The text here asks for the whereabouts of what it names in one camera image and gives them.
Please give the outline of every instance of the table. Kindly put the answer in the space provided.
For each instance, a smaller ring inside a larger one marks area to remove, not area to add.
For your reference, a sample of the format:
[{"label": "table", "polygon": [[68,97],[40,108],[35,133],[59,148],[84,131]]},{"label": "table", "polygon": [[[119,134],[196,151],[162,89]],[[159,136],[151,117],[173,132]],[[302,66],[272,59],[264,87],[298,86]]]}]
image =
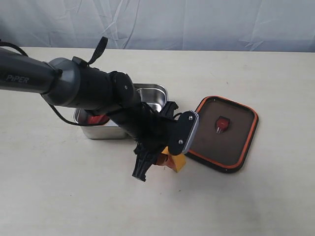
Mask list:
[{"label": "table", "polygon": [[[93,53],[24,49],[45,61]],[[1,91],[0,235],[315,234],[315,54],[106,50],[94,65],[164,85],[182,111],[208,95],[252,107],[246,164],[225,175],[187,159],[179,173],[153,166],[143,183],[133,141],[89,140],[40,95]]]}]

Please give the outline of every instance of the metal container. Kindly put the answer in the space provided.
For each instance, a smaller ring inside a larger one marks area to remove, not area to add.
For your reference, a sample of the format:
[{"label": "metal container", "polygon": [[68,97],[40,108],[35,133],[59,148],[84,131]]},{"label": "metal container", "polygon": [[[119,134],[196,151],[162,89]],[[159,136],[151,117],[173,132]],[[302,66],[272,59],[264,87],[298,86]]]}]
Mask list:
[{"label": "metal container", "polygon": [[[141,100],[158,112],[168,101],[167,90],[161,85],[134,84],[134,86],[139,92]],[[82,109],[76,109],[73,116],[76,123],[84,123],[88,117],[89,115]],[[109,120],[105,125],[81,128],[89,139],[125,139],[128,137],[128,134],[112,120]]]}]

